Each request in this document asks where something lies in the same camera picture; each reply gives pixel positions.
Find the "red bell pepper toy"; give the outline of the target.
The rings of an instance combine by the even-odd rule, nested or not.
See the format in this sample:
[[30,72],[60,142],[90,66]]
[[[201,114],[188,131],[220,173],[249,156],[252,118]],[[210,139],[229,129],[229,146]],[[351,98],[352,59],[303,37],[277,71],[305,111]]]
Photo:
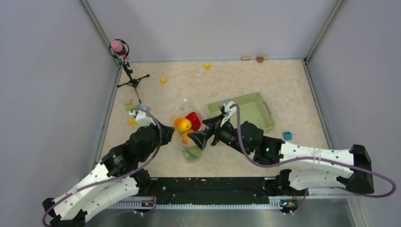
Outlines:
[[189,113],[186,117],[192,124],[191,129],[194,131],[198,131],[201,127],[201,120],[199,119],[196,112]]

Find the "orange mango toy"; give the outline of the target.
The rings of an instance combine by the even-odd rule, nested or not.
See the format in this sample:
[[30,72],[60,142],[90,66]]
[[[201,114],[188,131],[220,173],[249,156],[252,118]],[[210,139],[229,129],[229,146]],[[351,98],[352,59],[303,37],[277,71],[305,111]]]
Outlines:
[[174,127],[179,133],[184,133],[192,128],[192,122],[185,117],[174,120]]

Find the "clear dotted zip top bag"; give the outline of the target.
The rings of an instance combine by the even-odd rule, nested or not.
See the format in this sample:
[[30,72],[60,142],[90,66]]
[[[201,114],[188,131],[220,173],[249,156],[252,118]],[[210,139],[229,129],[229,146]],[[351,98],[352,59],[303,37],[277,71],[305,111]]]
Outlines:
[[203,119],[201,111],[186,99],[170,118],[175,128],[173,141],[178,144],[187,162],[197,161],[202,155],[202,150],[190,139],[189,134],[204,128]]

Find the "green wrinkled custard apple toy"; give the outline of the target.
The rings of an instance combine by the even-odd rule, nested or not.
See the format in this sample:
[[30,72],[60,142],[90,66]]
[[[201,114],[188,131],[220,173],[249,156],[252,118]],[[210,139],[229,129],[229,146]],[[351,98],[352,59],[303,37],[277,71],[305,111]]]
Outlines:
[[188,161],[197,160],[200,158],[201,154],[202,150],[198,146],[187,147],[183,151],[183,155]]

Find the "peach toy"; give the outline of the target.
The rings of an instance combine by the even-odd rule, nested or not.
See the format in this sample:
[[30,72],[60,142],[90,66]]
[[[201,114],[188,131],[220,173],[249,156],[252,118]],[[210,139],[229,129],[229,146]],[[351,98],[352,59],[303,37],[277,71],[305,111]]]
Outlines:
[[181,134],[181,138],[182,138],[182,142],[183,144],[187,145],[187,146],[194,146],[195,143],[193,142],[193,140],[191,138],[189,138],[188,134],[194,132],[194,130],[190,129],[186,132],[183,132]]

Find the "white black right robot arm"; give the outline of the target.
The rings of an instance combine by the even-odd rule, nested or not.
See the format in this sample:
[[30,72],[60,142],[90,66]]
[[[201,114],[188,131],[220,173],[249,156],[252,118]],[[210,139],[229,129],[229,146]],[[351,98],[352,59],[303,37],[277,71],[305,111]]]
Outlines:
[[284,167],[276,178],[281,194],[313,187],[340,187],[360,194],[375,191],[371,158],[362,145],[343,150],[311,148],[265,136],[262,129],[248,121],[239,128],[221,122],[220,116],[206,119],[206,127],[188,133],[188,137],[200,149],[213,138],[212,146],[222,142],[241,154],[253,154],[257,166]]

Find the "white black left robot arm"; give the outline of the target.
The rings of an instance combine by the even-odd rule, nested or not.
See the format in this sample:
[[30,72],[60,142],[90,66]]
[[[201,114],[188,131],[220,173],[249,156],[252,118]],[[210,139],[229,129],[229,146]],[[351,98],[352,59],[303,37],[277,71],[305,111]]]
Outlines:
[[175,129],[142,126],[129,139],[110,149],[93,170],[69,191],[47,198],[42,205],[45,227],[83,227],[96,214],[130,196],[147,195],[152,179],[145,166],[172,140]]

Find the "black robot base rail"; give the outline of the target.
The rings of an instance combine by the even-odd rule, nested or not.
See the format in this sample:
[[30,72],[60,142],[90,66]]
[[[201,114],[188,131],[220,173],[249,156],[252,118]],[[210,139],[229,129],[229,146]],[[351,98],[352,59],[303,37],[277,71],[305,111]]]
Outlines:
[[158,208],[241,209],[295,211],[308,192],[276,177],[159,177],[140,189],[138,198],[151,199]]

